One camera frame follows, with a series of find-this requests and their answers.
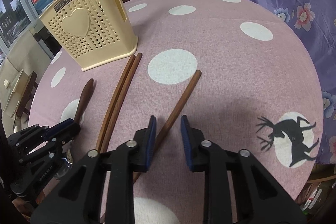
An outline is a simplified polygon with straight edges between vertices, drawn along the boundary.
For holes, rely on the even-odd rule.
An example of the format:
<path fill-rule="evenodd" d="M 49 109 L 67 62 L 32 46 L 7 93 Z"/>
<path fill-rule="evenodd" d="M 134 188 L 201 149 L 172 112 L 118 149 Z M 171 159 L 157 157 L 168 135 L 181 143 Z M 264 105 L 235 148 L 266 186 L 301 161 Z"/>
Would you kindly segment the brown wooden chopstick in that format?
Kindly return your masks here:
<path fill-rule="evenodd" d="M 108 128 L 107 128 L 107 131 L 106 131 L 106 134 L 105 134 L 105 138 L 104 138 L 100 153 L 105 153 L 108 150 L 109 142 L 110 142 L 110 139 L 112 137 L 112 133 L 113 133 L 113 130 L 115 128 L 116 121 L 118 119 L 118 116 L 120 114 L 123 102 L 124 102 L 125 97 L 127 95 L 127 91 L 129 90 L 132 79 L 133 79 L 133 77 L 136 73 L 136 70 L 138 68 L 138 65 L 139 65 L 141 59 L 142 59 L 142 53 L 138 53 L 135 56 L 135 60 L 133 62 L 133 65 L 131 66 L 131 69 L 130 69 L 127 77 L 126 77 L 125 83 L 124 83 L 124 85 L 121 89 L 120 95 L 119 95 L 118 100 L 116 102 L 116 105 L 114 107 L 114 110 L 113 110 L 112 116 L 111 116 L 109 124 L 108 124 Z"/>
<path fill-rule="evenodd" d="M 135 133 L 133 139 L 137 143 L 135 146 L 135 152 L 133 153 L 135 159 L 131 161 L 130 167 L 127 168 L 129 181 L 131 181 L 132 185 L 137 181 L 141 173 L 145 173 L 149 170 L 153 155 L 156 153 L 157 149 L 177 120 L 179 114 L 185 107 L 185 104 L 190 98 L 201 75 L 202 72 L 200 70 L 196 70 L 157 137 L 156 118 L 154 116 L 150 117 L 147 128 L 138 130 Z"/>
<path fill-rule="evenodd" d="M 117 86 L 116 86 L 114 92 L 113 92 L 112 98 L 110 100 L 110 103 L 108 105 L 107 111 L 106 111 L 105 116 L 104 116 L 104 120 L 103 120 L 101 128 L 100 128 L 100 133 L 99 133 L 98 138 L 97 138 L 95 149 L 98 152 L 101 152 L 101 147 L 102 147 L 102 144 L 103 144 L 103 141 L 104 141 L 104 138 L 105 138 L 105 134 L 106 134 L 106 131 L 107 131 L 107 128 L 108 128 L 110 118 L 112 116 L 112 113 L 113 113 L 114 107 L 116 105 L 116 102 L 118 100 L 118 97 L 120 95 L 121 89 L 122 89 L 122 87 L 125 83 L 126 77 L 127 77 L 128 73 L 131 69 L 131 66 L 133 65 L 134 60 L 135 60 L 135 55 L 131 55 L 131 57 L 129 57 L 129 59 L 127 61 L 126 66 L 123 69 L 122 75 L 121 75 L 121 77 L 120 77 L 120 79 L 117 83 Z"/>

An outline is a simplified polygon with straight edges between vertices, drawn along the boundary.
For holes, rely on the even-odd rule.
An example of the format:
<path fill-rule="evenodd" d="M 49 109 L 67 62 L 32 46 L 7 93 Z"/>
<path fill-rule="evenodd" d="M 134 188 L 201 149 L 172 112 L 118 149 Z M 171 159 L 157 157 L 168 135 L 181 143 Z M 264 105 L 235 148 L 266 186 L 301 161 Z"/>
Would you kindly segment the brown wooden spoon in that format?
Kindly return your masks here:
<path fill-rule="evenodd" d="M 86 107 L 89 104 L 93 91 L 94 91 L 94 80 L 90 79 L 86 83 L 86 85 L 84 86 L 81 92 L 81 96 L 80 96 L 79 103 L 78 103 L 77 110 L 76 110 L 75 117 L 74 117 L 74 122 L 78 124 L 80 123 L 80 119 L 82 115 L 84 114 Z"/>

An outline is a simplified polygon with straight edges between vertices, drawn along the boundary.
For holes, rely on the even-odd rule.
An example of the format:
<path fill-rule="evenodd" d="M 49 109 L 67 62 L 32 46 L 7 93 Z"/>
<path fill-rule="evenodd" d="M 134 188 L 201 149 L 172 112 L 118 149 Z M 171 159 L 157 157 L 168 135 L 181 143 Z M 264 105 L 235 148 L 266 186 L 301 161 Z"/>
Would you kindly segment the dark wooden stool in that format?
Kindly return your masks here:
<path fill-rule="evenodd" d="M 34 98 L 33 91 L 36 91 L 38 88 L 37 76 L 38 75 L 35 71 L 31 72 L 29 75 L 26 86 L 23 89 L 21 99 L 19 100 L 18 106 L 15 109 L 15 118 L 21 119 L 23 114 L 26 114 L 27 116 L 30 115 L 30 110 L 27 108 L 27 105 Z"/>

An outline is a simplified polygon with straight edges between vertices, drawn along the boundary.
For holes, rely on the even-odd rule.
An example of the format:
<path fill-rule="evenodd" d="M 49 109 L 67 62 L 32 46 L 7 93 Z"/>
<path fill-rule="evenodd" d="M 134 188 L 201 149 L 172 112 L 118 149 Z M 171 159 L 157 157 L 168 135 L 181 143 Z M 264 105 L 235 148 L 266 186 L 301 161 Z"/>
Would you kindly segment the pink polka dot tablecloth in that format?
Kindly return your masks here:
<path fill-rule="evenodd" d="M 179 118 L 153 157 L 149 172 L 134 185 L 135 223 L 202 223 L 204 173 L 185 161 L 181 115 L 205 138 L 237 152 L 247 149 L 296 199 L 314 165 L 303 159 L 290 166 L 291 141 L 268 139 L 258 118 L 274 125 L 300 121 L 303 144 L 321 141 L 322 92 L 311 58 L 297 35 L 272 12 L 248 0 L 132 0 L 124 4 L 138 36 L 142 59 L 123 102 L 109 150 L 131 139 L 157 118 L 157 132 L 173 111 L 194 72 L 202 71 Z M 94 149 L 106 110 L 127 59 L 82 72 L 62 49 L 50 63 L 35 94 L 29 125 L 53 126 L 75 114 L 89 79 L 96 87 L 73 142 L 80 160 Z"/>

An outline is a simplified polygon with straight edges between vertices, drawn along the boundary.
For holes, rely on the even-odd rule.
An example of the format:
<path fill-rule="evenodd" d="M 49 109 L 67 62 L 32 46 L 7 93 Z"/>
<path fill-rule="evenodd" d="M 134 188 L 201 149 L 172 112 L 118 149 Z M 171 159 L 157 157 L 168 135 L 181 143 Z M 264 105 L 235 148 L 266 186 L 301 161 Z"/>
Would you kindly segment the beige plastic utensil holder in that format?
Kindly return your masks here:
<path fill-rule="evenodd" d="M 83 71 L 137 50 L 122 0 L 55 0 L 39 19 Z"/>

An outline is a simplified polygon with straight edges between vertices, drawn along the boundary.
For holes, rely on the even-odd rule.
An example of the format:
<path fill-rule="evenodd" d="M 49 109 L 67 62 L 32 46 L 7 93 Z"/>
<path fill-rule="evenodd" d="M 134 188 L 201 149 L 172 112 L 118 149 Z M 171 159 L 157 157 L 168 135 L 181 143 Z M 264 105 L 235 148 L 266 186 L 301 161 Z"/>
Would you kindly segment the purple floral cloth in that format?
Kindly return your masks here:
<path fill-rule="evenodd" d="M 317 162 L 335 163 L 335 0 L 250 0 L 285 22 L 300 38 L 318 74 L 323 133 Z"/>

